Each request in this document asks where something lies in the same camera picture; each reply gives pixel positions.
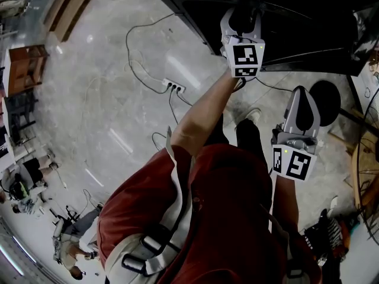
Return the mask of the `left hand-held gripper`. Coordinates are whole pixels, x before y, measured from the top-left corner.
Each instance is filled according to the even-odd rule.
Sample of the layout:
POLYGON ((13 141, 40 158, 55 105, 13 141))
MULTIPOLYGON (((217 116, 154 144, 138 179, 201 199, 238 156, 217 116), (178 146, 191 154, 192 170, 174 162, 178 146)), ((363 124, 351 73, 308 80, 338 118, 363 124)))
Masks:
POLYGON ((222 55, 227 59, 233 78, 255 78, 259 73, 265 51, 261 37, 262 13, 252 9, 242 24, 236 8, 226 11, 220 21, 222 55))

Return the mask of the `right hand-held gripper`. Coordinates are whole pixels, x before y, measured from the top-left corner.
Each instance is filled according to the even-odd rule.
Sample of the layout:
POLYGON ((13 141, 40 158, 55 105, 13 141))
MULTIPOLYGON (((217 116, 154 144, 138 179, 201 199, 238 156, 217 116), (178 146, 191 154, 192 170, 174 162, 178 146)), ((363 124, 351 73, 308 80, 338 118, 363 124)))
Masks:
POLYGON ((316 163, 317 134, 320 128, 320 114, 316 102, 306 91, 309 110, 307 130, 303 132, 296 124, 300 99, 304 95, 302 86, 296 87, 290 96, 285 114, 283 130, 278 125, 272 131, 272 171, 283 178, 305 182, 316 163))

